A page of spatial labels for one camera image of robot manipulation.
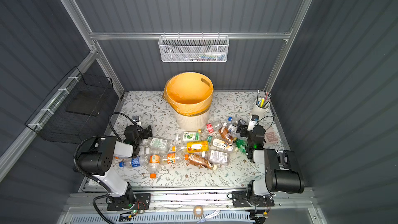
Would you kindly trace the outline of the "green plastic bottle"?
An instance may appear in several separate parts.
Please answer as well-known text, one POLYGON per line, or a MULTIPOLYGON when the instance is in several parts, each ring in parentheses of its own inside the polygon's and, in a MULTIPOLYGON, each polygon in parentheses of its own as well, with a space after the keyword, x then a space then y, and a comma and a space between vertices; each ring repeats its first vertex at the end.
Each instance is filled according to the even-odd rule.
POLYGON ((238 139, 238 140, 236 140, 235 144, 241 153, 243 153, 243 154, 247 153, 247 151, 246 151, 247 141, 246 140, 238 139))

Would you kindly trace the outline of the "green white label bottle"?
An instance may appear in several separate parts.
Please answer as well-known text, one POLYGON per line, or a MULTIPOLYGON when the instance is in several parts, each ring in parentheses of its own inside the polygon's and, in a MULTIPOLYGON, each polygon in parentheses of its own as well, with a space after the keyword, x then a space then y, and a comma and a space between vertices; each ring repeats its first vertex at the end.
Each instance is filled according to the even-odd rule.
POLYGON ((171 148, 171 142, 169 140, 157 137, 144 139, 142 144, 160 151, 169 151, 171 148))

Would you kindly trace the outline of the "blue label clear bottle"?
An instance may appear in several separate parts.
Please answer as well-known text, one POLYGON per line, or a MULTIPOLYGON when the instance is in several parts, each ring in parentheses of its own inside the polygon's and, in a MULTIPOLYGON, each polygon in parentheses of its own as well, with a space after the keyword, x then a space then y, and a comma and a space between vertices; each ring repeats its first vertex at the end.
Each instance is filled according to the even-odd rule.
POLYGON ((120 168, 127 168, 127 167, 132 167, 132 168, 137 168, 137 167, 143 167, 148 163, 148 156, 138 156, 136 158, 132 158, 130 160, 124 160, 119 162, 119 167, 120 168))

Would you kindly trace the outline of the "brown label tea bottle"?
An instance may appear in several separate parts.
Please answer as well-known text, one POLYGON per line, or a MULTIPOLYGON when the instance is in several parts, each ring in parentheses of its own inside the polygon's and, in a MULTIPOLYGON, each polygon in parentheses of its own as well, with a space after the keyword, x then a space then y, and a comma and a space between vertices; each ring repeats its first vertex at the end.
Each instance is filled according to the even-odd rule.
POLYGON ((226 122, 222 124, 222 126, 220 127, 220 129, 219 129, 218 132, 219 132, 220 136, 221 136, 225 141, 227 141, 227 142, 230 143, 230 144, 233 144, 233 143, 234 143, 234 138, 233 138, 232 134, 229 132, 228 126, 227 126, 227 123, 226 123, 226 122))

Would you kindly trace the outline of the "white label milk-tea bottle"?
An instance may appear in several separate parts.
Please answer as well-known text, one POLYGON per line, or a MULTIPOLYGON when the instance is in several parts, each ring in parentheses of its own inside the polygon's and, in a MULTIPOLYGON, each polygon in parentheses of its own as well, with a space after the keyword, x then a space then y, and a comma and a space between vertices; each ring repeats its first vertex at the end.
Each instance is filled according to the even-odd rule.
POLYGON ((216 148, 224 152, 233 152, 235 149, 234 144, 230 144, 225 140, 218 139, 211 135, 209 135, 206 140, 211 144, 212 148, 216 148))

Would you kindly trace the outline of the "red label clear bottle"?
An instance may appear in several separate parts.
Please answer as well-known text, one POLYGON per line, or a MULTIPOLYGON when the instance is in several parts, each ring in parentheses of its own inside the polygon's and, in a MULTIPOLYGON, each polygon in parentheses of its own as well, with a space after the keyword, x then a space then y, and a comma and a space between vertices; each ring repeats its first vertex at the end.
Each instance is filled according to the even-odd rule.
POLYGON ((223 126, 222 122, 215 121, 207 123, 205 129, 207 133, 214 133, 217 132, 222 126, 223 126))

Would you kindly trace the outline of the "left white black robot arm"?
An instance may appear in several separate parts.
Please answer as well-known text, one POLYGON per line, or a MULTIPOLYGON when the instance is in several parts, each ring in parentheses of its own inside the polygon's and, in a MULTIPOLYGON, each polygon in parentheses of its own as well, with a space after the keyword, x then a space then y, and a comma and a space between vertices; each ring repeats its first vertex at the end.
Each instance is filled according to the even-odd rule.
POLYGON ((95 136, 82 141, 73 155, 74 171, 99 183, 107 191, 105 196, 114 203, 124 201, 133 204, 136 200, 134 192, 113 168, 113 159, 127 159, 120 162, 120 167, 142 166, 144 157, 140 155, 140 145, 152 137, 152 128, 148 126, 144 129, 133 124, 126 127, 124 135, 124 142, 116 136, 95 136))

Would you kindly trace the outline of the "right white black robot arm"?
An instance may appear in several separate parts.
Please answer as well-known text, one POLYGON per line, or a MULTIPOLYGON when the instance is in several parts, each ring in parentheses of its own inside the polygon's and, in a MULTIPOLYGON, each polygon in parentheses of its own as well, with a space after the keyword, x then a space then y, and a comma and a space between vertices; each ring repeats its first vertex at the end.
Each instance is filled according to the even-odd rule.
POLYGON ((247 158, 253 163, 264 165, 265 171, 264 178, 252 180, 245 192, 234 193, 234 200, 242 196, 247 203, 260 205, 270 200, 276 192, 288 194, 304 192, 304 179, 293 151, 265 149, 263 145, 266 130, 258 124, 252 130, 247 126, 239 127, 238 133, 247 139, 245 144, 247 158))

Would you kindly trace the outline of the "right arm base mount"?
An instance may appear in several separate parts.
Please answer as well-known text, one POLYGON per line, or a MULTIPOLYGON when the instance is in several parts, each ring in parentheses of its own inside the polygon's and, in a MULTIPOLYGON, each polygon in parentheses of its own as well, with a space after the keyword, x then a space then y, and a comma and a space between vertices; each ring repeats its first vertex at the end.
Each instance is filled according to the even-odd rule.
POLYGON ((274 207, 274 200, 270 196, 250 195, 248 191, 233 191, 231 199, 235 208, 242 207, 274 207))

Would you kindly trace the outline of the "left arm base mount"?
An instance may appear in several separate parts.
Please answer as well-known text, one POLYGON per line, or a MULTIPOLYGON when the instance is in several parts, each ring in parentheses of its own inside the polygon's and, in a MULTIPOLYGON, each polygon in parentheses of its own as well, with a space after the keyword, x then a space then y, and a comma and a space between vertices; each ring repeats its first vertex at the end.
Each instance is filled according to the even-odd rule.
POLYGON ((109 197, 108 211, 146 211, 149 208, 151 194, 132 194, 121 197, 109 197))

